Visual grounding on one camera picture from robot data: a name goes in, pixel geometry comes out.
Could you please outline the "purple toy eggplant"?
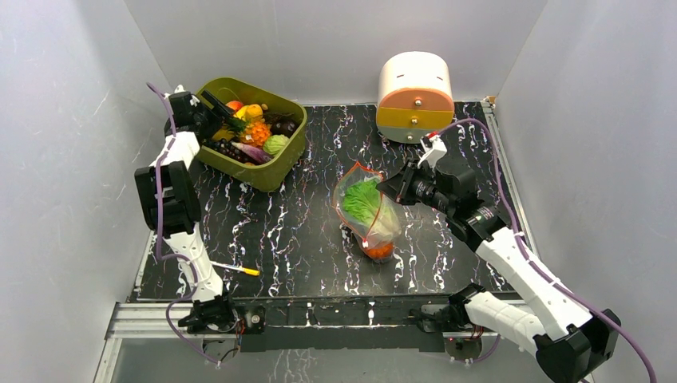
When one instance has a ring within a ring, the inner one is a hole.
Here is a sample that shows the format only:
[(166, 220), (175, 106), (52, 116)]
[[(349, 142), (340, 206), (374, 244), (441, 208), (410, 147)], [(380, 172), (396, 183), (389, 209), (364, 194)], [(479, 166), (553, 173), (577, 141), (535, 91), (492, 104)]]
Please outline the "purple toy eggplant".
[(251, 146), (249, 144), (244, 144), (240, 142), (231, 142), (232, 146), (246, 156), (250, 157), (256, 164), (266, 164), (273, 159), (273, 156), (265, 152), (261, 148)]

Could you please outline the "clear zip bag orange zipper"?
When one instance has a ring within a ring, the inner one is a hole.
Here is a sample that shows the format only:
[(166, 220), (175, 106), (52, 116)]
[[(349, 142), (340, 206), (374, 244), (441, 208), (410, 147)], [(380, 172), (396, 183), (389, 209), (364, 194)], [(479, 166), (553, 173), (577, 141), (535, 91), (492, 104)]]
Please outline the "clear zip bag orange zipper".
[(356, 162), (338, 181), (332, 206), (350, 229), (368, 258), (385, 262), (392, 258), (402, 233), (401, 208), (377, 189), (383, 175)]

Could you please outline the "orange toy pumpkin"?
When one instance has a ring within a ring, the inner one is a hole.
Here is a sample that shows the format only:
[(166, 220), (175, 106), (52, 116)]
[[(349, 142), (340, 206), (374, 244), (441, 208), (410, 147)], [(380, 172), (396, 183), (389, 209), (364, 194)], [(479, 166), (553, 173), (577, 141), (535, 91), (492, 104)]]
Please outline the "orange toy pumpkin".
[(393, 243), (382, 243), (377, 247), (364, 247), (364, 254), (375, 262), (386, 262), (390, 260), (394, 253)]

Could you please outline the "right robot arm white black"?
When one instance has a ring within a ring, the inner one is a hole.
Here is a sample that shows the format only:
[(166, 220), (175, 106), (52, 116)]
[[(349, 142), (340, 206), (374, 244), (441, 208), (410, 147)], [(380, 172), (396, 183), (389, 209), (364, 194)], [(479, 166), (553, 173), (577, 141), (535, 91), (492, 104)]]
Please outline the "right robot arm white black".
[(519, 309), (470, 283), (450, 295), (446, 307), (416, 311), (423, 322), (494, 330), (532, 354), (553, 382), (580, 382), (613, 355), (618, 317), (611, 310), (594, 314), (556, 288), (555, 277), (542, 262), (520, 250), (498, 209), (478, 197), (468, 166), (430, 169), (410, 160), (377, 189), (403, 206), (422, 203), (445, 214), (453, 236), (495, 268), (529, 307)]

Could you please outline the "orange spiky toy fruit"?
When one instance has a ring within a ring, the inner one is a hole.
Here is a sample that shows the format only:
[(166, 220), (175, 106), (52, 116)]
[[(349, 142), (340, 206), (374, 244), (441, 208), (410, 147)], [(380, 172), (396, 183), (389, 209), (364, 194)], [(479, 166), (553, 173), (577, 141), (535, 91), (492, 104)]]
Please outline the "orange spiky toy fruit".
[(263, 120), (251, 122), (233, 119), (226, 123), (225, 127), (238, 142), (255, 148), (262, 148), (271, 136), (270, 127)]

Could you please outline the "green toy lettuce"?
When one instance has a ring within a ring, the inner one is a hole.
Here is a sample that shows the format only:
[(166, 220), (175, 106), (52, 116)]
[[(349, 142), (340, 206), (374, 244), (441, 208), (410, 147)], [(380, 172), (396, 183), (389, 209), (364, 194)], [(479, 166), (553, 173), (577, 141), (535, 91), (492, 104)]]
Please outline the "green toy lettuce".
[(360, 235), (368, 241), (391, 241), (401, 234), (401, 225), (394, 204), (376, 187), (379, 180), (358, 181), (346, 190), (342, 211)]

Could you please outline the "yellow toy lemon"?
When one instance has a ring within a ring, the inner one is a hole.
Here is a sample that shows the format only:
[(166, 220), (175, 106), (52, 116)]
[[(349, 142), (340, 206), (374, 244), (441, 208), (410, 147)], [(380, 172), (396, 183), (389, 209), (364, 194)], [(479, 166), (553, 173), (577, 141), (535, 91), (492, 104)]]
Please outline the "yellow toy lemon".
[(235, 117), (247, 123), (253, 123), (263, 119), (262, 105), (244, 105), (235, 113)]

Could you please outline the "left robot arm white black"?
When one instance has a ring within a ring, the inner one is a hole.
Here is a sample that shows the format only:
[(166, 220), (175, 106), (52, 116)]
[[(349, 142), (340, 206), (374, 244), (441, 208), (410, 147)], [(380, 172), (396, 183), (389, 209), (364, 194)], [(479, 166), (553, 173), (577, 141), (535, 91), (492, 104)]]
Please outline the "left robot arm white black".
[(148, 228), (156, 234), (156, 260), (167, 244), (188, 284), (192, 308), (178, 321), (190, 334), (231, 332), (239, 320), (223, 279), (208, 256), (200, 233), (202, 212), (190, 177), (192, 162), (205, 139), (219, 128), (221, 112), (209, 108), (182, 85), (159, 93), (168, 112), (164, 146), (134, 180)]

